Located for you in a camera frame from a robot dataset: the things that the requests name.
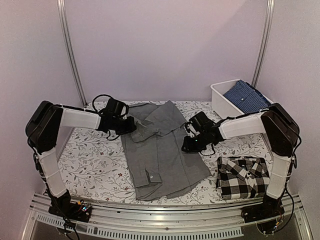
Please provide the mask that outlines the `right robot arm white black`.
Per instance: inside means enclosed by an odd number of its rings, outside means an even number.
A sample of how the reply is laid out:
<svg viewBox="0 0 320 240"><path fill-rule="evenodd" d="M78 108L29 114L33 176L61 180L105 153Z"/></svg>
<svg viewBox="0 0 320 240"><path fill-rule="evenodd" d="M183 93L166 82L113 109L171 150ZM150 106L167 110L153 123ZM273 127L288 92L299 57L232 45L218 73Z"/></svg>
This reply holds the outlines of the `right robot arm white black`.
<svg viewBox="0 0 320 240"><path fill-rule="evenodd" d="M215 146L234 137L265 134L273 165L266 189L269 199L259 206L258 213L262 218L269 218L278 210L275 200L281 198L290 179L290 171L297 167L296 149L302 142L299 126L279 103L254 113L228 116L218 122L201 111L185 123L186 128L189 126L195 133L184 137L181 149L185 153L199 153L208 145Z"/></svg>

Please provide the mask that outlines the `grey long sleeve shirt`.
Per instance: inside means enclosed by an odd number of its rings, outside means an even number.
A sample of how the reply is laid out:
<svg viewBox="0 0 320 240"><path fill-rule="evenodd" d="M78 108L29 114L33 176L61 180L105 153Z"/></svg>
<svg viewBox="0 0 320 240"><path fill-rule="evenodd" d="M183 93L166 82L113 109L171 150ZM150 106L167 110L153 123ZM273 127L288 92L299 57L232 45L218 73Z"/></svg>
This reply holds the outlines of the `grey long sleeve shirt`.
<svg viewBox="0 0 320 240"><path fill-rule="evenodd" d="M172 101L129 107L136 130L121 137L138 201L185 195L211 172L198 153L182 151L185 117Z"/></svg>

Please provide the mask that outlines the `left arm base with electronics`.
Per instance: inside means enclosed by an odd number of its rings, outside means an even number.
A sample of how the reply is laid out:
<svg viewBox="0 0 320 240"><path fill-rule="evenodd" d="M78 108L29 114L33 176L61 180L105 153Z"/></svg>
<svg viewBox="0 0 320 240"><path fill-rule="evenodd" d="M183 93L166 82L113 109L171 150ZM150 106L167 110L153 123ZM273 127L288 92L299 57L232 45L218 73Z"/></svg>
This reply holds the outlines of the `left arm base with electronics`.
<svg viewBox="0 0 320 240"><path fill-rule="evenodd" d="M82 199L77 202L71 202L71 195L68 190L60 196L56 197L48 192L51 204L48 212L52 215L63 217L69 220L88 223L92 214L92 205L85 203Z"/></svg>

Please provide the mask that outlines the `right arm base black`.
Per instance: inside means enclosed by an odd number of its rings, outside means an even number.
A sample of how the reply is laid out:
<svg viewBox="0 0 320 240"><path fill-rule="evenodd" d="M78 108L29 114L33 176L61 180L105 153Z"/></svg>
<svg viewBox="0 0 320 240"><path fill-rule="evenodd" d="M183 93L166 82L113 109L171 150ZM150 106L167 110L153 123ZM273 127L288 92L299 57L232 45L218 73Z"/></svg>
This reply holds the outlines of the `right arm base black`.
<svg viewBox="0 0 320 240"><path fill-rule="evenodd" d="M263 197L262 203L256 205L245 206L241 209L241 217L245 223L252 223L257 221L272 218L270 221L265 221L257 225L257 229L264 235L272 235L280 232L291 221L294 213L294 200L289 196L292 202L292 209L290 216L285 224L284 222L284 207L282 205L282 198L274 199L267 195Z"/></svg>

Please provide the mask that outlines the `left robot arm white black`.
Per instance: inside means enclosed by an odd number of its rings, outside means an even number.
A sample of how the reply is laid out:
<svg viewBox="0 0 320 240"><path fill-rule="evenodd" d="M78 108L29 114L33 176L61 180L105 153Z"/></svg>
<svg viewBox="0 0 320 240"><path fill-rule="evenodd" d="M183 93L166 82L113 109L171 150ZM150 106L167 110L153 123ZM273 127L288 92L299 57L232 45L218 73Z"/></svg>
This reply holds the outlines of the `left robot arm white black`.
<svg viewBox="0 0 320 240"><path fill-rule="evenodd" d="M33 150L36 169L46 185L48 195L57 200L55 209L63 216L74 213L74 205L68 201L67 190L58 166L56 153L60 128L82 128L108 133L114 131L121 136L134 132L137 127L129 106L110 97L102 110L53 104L42 101L25 127L27 143Z"/></svg>

